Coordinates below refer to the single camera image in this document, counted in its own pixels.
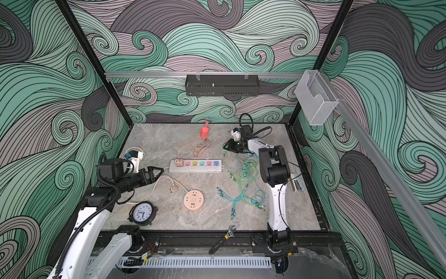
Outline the pink usb charger plug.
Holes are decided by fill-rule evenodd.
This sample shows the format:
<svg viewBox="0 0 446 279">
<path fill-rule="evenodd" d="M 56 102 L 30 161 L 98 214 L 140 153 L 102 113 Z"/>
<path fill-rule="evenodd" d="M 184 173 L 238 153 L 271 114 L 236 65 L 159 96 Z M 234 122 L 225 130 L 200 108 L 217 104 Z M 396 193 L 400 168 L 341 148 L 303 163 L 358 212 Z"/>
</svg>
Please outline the pink usb charger plug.
<svg viewBox="0 0 446 279">
<path fill-rule="evenodd" d="M 176 159 L 176 160 L 175 160 L 175 165 L 176 165 L 177 167 L 182 167 L 182 166 L 184 166 L 184 161 L 183 161 L 183 159 Z"/>
</svg>

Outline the white multicolour power strip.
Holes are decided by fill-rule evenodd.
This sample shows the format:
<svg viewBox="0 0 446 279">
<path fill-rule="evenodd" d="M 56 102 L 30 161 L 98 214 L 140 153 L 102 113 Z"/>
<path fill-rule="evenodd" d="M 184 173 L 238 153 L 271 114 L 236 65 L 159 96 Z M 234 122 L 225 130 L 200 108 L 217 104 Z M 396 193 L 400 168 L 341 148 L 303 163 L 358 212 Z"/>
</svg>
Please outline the white multicolour power strip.
<svg viewBox="0 0 446 279">
<path fill-rule="evenodd" d="M 175 160 L 172 160 L 169 165 L 169 172 L 182 173 L 221 173 L 223 171 L 223 162 L 220 159 L 183 159 L 184 166 L 177 167 Z"/>
</svg>

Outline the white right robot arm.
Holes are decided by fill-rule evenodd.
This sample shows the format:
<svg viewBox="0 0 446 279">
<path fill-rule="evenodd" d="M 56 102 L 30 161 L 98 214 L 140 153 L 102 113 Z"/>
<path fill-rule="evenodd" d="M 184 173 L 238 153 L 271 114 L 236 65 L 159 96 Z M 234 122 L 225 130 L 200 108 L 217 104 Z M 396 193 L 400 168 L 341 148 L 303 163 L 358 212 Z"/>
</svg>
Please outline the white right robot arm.
<svg viewBox="0 0 446 279">
<path fill-rule="evenodd" d="M 269 218 L 267 223 L 268 243 L 273 246 L 290 239 L 290 227 L 286 217 L 285 191 L 291 171 L 286 152 L 281 145 L 269 145 L 259 134 L 272 127 L 254 131 L 254 120 L 248 113 L 239 116 L 239 127 L 231 131 L 230 138 L 223 146 L 224 151 L 255 155 L 259 159 L 262 181 L 269 190 Z"/>
</svg>

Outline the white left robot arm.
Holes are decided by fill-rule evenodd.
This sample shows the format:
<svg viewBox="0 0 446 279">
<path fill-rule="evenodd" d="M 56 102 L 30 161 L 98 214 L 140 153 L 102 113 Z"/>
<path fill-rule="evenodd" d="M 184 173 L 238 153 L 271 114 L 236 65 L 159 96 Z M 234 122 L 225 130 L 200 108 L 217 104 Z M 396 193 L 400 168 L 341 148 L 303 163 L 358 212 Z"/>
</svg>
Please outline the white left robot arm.
<svg viewBox="0 0 446 279">
<path fill-rule="evenodd" d="M 125 270 L 146 262 L 154 246 L 146 247 L 148 242 L 141 233 L 141 226 L 152 224 L 157 212 L 157 207 L 149 201 L 137 203 L 129 215 L 131 224 L 121 225 L 92 263 L 89 258 L 105 221 L 120 203 L 121 195 L 157 182 L 163 173 L 162 167 L 137 170 L 132 160 L 108 159 L 102 154 L 96 167 L 98 186 L 89 189 L 82 198 L 74 229 L 49 278 L 105 279 L 126 253 L 132 255 L 124 265 Z"/>
</svg>

